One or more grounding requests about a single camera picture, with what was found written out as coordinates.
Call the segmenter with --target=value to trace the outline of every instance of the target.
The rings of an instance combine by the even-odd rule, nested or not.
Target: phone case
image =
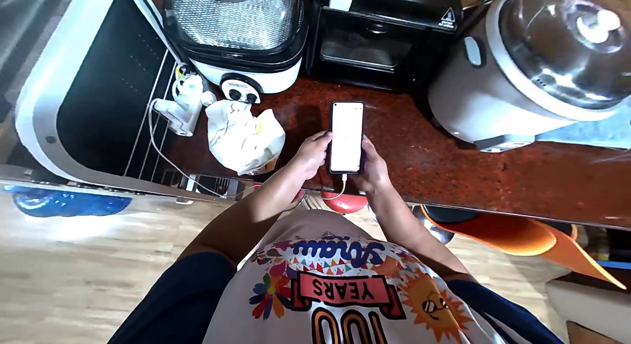
[[[329,106],[329,130],[333,131],[333,104],[335,103],[360,103],[362,104],[364,107],[366,107],[366,105],[364,105],[363,101],[333,101],[331,102],[331,105]],[[364,109],[362,109],[362,135],[363,135],[363,112]],[[329,143],[329,148],[328,148],[328,156],[329,156],[329,173],[330,174],[359,174],[359,172],[363,169],[363,160],[364,160],[364,153],[362,150],[362,153],[360,154],[360,159],[359,159],[359,170],[358,171],[338,171],[338,170],[331,170],[331,146],[333,145],[333,142]]]

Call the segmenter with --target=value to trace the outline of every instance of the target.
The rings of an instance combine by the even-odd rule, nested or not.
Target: rice cooker
[[[288,89],[307,39],[305,0],[165,0],[166,35],[227,98]]]
[[[429,103],[485,152],[631,105],[628,21],[599,0],[494,0],[454,46]]]

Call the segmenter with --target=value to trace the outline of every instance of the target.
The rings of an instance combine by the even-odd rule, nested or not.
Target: white plastic bag
[[[210,152],[239,175],[258,175],[274,170],[285,145],[285,130],[265,110],[253,117],[251,105],[221,100],[206,108]]]

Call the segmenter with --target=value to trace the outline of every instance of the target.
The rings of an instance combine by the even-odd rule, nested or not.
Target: blue mat
[[[631,149],[631,107],[624,107],[604,120],[577,122],[541,133],[535,140]]]

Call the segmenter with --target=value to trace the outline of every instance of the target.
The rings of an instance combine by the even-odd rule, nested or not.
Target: phone screen
[[[331,171],[359,172],[362,156],[363,103],[333,103]]]

